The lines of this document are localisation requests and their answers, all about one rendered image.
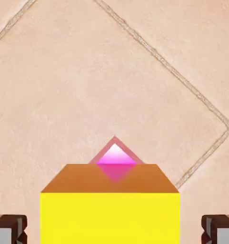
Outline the small yellow cube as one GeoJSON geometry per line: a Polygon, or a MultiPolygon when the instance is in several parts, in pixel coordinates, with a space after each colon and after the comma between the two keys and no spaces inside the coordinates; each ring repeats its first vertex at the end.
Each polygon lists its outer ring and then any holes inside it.
{"type": "Polygon", "coordinates": [[[40,193],[40,244],[179,244],[180,195],[155,164],[68,164],[40,193]]]}

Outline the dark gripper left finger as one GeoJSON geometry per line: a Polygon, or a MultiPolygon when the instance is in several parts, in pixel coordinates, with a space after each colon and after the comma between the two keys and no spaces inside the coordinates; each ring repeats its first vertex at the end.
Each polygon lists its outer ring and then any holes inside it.
{"type": "Polygon", "coordinates": [[[0,244],[27,244],[26,215],[0,214],[0,244]]]}

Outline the small pink cube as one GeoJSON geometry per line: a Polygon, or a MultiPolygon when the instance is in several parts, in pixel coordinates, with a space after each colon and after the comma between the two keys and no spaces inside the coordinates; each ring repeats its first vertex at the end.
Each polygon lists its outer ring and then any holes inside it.
{"type": "Polygon", "coordinates": [[[114,136],[89,164],[144,164],[144,162],[114,136]]]}

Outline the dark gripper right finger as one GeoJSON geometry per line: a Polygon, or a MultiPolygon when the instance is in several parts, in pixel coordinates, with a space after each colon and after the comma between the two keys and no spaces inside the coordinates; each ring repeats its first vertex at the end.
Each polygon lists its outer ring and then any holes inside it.
{"type": "Polygon", "coordinates": [[[201,244],[229,244],[229,214],[203,215],[201,244]]]}

